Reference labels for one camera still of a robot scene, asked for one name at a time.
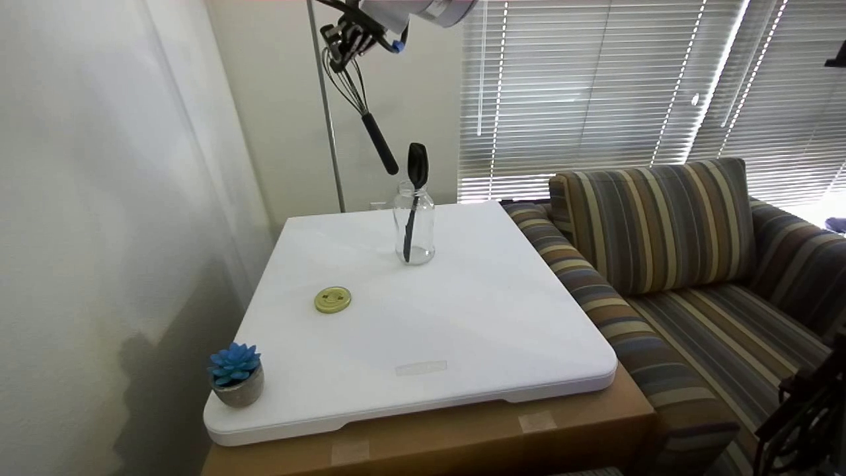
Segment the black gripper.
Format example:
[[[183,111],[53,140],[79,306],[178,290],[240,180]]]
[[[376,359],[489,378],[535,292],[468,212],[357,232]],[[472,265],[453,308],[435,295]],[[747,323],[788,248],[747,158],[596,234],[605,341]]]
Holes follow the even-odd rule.
[[[388,53],[402,53],[408,44],[408,32],[400,32],[398,40],[386,37],[386,27],[363,11],[347,11],[335,23],[321,29],[326,40],[326,61],[332,72],[343,72],[357,56],[369,53],[374,44],[380,44]]]

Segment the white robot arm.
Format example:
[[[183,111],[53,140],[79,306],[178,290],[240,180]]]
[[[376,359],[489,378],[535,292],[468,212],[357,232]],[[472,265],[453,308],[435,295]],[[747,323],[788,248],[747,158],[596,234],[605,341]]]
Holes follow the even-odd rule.
[[[334,72],[343,72],[349,61],[380,44],[388,53],[402,53],[411,35],[411,19],[419,16],[437,27],[460,23],[476,0],[321,0],[335,7],[341,19],[326,23],[321,37],[329,47]]]

